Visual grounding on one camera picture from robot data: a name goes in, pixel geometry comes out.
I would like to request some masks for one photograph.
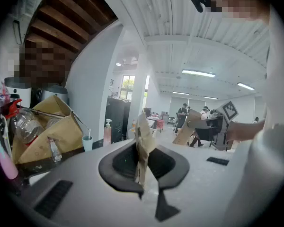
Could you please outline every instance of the headphones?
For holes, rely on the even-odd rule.
[[[222,12],[222,8],[218,8],[215,2],[212,2],[211,0],[191,0],[191,1],[193,2],[195,8],[197,9],[199,13],[203,12],[201,3],[204,4],[206,8],[209,8],[210,12],[213,12],[213,13]]]

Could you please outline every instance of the window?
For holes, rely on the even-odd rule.
[[[123,76],[120,98],[121,99],[132,99],[133,85],[135,76]]]

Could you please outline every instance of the spray bottle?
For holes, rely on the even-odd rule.
[[[110,122],[112,122],[111,119],[106,119],[106,125],[105,125],[105,128],[104,128],[103,146],[110,145],[110,139],[111,139],[111,133],[112,133],[112,128],[109,124]]]

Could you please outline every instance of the black vent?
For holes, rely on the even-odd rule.
[[[72,186],[72,182],[60,180],[37,204],[35,210],[46,218],[51,218]]]

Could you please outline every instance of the cardboard piece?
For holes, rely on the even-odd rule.
[[[15,136],[12,150],[13,161],[15,164],[52,157],[47,137],[56,139],[56,146],[61,153],[69,152],[83,146],[81,140],[83,136],[82,130],[74,118],[71,108],[69,108],[60,98],[53,95],[38,103],[34,109],[50,114],[61,112],[66,115],[66,117],[45,130],[28,147]],[[36,115],[36,118],[45,128],[47,121],[51,117]]]
[[[182,129],[179,131],[173,143],[177,145],[187,145],[189,137],[195,130],[194,128],[189,128],[187,123],[189,121],[200,120],[200,119],[201,119],[201,114],[193,109],[190,109],[189,115],[186,118],[185,123],[182,126]]]

